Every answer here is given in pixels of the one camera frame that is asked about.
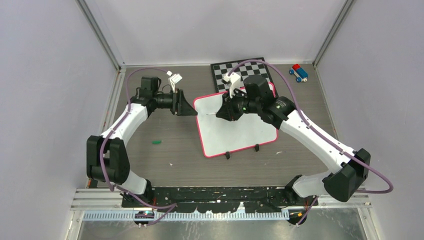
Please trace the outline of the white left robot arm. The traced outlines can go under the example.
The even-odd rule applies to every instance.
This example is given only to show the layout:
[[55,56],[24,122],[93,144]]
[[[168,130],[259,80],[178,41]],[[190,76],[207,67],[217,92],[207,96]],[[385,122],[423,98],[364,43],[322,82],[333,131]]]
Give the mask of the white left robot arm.
[[160,78],[141,78],[136,94],[112,126],[101,135],[91,135],[87,139],[86,174],[89,179],[133,193],[135,202],[141,207],[148,207],[153,202],[151,183],[131,170],[126,145],[136,129],[157,109],[168,109],[176,116],[198,114],[186,100],[184,91],[176,88],[181,80],[180,74],[171,73],[168,78],[170,91],[163,92],[159,89]]

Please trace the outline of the red-framed whiteboard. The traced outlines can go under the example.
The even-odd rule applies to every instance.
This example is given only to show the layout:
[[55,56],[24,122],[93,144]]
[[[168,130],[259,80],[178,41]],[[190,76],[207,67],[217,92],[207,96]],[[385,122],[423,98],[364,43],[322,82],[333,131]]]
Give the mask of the red-framed whiteboard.
[[255,144],[269,144],[278,139],[279,131],[261,120],[256,114],[243,114],[237,121],[227,121],[215,115],[222,106],[223,92],[200,96],[194,99],[197,111],[196,125],[203,155],[214,158]]

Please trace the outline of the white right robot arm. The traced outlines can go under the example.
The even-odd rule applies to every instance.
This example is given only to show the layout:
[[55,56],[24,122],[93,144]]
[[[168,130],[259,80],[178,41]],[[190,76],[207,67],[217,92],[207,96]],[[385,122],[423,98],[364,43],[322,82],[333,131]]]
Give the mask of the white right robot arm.
[[286,186],[285,198],[299,205],[306,197],[330,195],[347,202],[368,177],[371,155],[361,148],[355,151],[333,138],[308,120],[289,98],[276,97],[268,81],[261,75],[251,75],[244,81],[236,73],[225,74],[222,82],[229,86],[222,96],[222,105],[215,116],[229,122],[243,115],[255,114],[269,125],[304,145],[328,168],[314,175],[295,176]]

